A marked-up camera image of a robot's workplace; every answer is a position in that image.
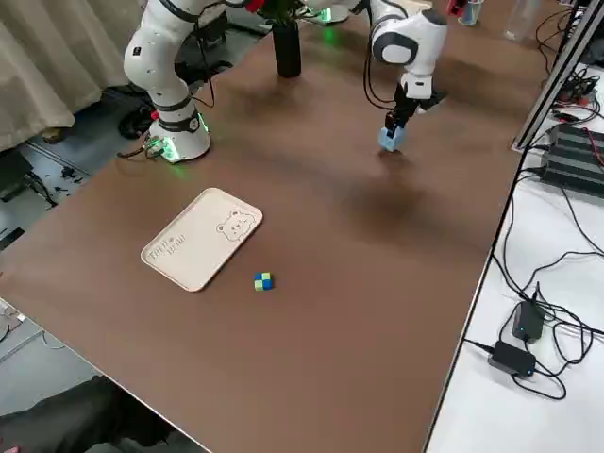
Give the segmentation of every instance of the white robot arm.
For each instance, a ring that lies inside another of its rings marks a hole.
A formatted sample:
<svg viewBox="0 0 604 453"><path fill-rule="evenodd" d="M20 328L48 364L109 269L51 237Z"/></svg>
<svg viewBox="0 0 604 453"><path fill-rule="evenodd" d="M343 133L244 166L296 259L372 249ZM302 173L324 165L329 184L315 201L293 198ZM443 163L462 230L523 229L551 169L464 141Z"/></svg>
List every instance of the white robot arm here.
<svg viewBox="0 0 604 453"><path fill-rule="evenodd" d="M241 3L222 1L231 6ZM127 77L147 90L159 118L149 128L154 151L170 162L197 158L210 148L210 135L187 84L174 70L176 54L211 0L149 0L141 25L126 49Z"/></svg>
<svg viewBox="0 0 604 453"><path fill-rule="evenodd" d="M257 9L262 0L219 0L232 7ZM325 0L308 0L312 3ZM443 48L446 22L426 3L414 0L365 0L372 24L372 53L380 61L407 71L396 90L396 115L387 118L380 138L387 149L402 138L402 129L421 102L430 102L432 72ZM141 26L126 49L127 77L148 91L159 118L149 128L153 150L170 162L197 158L210 148L210 135L187 84L174 71L176 53L212 0L149 0Z"/></svg>

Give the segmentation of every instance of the metal frame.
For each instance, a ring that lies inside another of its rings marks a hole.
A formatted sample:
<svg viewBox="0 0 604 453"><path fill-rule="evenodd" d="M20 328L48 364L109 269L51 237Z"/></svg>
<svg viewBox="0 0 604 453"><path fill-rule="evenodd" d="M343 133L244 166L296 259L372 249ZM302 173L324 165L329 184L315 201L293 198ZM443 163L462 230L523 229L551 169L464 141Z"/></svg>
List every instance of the metal frame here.
<svg viewBox="0 0 604 453"><path fill-rule="evenodd" d="M537 98L537 102L533 105L527 120L513 141L513 150L522 152L531 143L554 103L562 84L577 66L583 50L587 47L603 17L604 0L592 0L592 3L583 14L577 30L568 40L556 60L551 74Z"/></svg>

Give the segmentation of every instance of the beige curtain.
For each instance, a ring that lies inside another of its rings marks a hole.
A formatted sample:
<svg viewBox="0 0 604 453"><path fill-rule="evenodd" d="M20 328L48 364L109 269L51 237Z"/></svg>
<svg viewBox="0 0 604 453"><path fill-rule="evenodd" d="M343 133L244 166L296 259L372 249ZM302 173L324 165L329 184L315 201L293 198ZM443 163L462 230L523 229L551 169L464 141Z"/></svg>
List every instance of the beige curtain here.
<svg viewBox="0 0 604 453"><path fill-rule="evenodd" d="M127 83L124 50L138 0L0 0L0 150Z"/></svg>

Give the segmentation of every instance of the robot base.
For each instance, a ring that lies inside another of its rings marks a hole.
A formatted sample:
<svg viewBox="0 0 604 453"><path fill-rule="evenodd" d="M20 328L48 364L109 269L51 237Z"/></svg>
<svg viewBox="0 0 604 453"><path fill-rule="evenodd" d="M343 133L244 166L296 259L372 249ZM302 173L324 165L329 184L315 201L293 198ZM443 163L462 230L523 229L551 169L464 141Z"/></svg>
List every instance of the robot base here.
<svg viewBox="0 0 604 453"><path fill-rule="evenodd" d="M160 139L163 142L161 156L170 163L181 160L196 159L210 149L210 134L199 115L200 126L195 132L170 132L159 125L156 120L149 127L149 141Z"/></svg>

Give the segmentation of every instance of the black cylinder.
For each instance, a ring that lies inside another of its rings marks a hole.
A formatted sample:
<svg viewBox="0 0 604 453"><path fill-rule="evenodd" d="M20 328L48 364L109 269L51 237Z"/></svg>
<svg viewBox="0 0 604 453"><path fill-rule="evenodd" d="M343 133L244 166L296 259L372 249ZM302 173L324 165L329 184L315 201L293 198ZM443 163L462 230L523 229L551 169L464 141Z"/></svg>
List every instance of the black cylinder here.
<svg viewBox="0 0 604 453"><path fill-rule="evenodd" d="M302 58L297 22L273 24L273 44L278 74L282 77L299 76L302 72Z"/></svg>

